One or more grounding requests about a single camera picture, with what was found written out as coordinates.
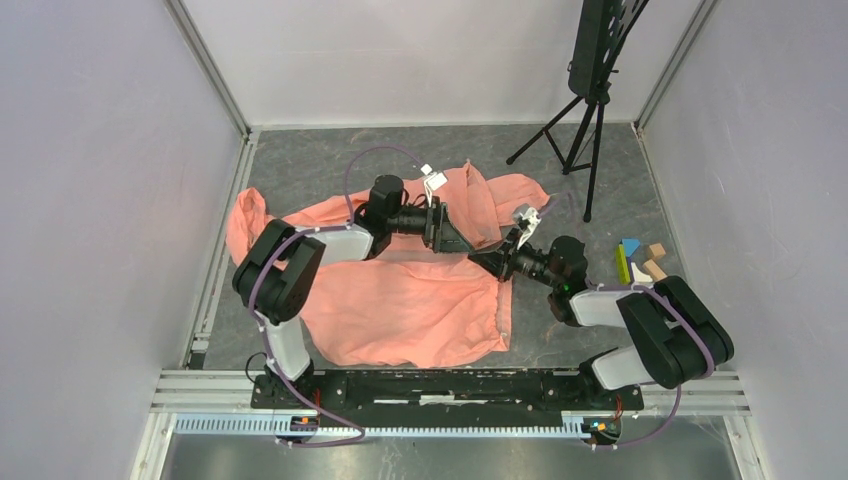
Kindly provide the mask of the salmon pink jacket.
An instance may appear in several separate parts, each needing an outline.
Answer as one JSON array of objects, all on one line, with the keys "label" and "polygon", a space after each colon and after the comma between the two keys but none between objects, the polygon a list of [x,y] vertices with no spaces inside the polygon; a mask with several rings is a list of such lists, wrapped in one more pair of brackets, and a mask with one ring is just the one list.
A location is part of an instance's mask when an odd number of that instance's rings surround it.
[{"label": "salmon pink jacket", "polygon": [[[517,208],[550,199],[525,175],[487,179],[471,163],[446,177],[436,194],[476,248],[500,240]],[[508,350],[511,314],[511,282],[463,254],[436,254],[417,236],[395,235],[373,260],[321,267],[301,318],[317,350],[336,365],[436,368]]]}]

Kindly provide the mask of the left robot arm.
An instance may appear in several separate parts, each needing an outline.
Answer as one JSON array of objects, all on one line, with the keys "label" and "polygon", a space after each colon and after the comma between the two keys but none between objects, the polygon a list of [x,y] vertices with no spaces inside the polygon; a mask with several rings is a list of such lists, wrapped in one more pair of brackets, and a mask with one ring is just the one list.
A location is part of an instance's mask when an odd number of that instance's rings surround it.
[{"label": "left robot arm", "polygon": [[404,202],[405,184],[378,177],[367,201],[342,225],[298,229],[272,220],[237,267],[233,289],[254,316],[266,347],[266,364],[278,376],[275,392],[290,407],[306,405],[314,381],[300,312],[323,265],[365,261],[381,255],[396,234],[417,236],[435,253],[469,253],[471,243],[451,223],[436,191],[447,182],[441,172],[423,178],[425,203]]}]

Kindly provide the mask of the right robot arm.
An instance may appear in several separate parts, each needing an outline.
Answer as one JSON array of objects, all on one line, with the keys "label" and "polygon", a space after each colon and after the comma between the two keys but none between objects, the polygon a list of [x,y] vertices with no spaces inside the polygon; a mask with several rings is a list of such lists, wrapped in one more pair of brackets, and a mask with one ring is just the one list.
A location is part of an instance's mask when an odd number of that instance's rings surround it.
[{"label": "right robot arm", "polygon": [[510,236],[468,258],[499,281],[519,274],[550,287],[549,307],[561,323],[629,334],[629,346],[579,365],[573,390],[591,408],[606,406],[624,387],[653,383],[671,390],[709,377],[735,355],[728,332],[683,278],[593,284],[585,245],[575,237],[560,236],[543,251]]}]

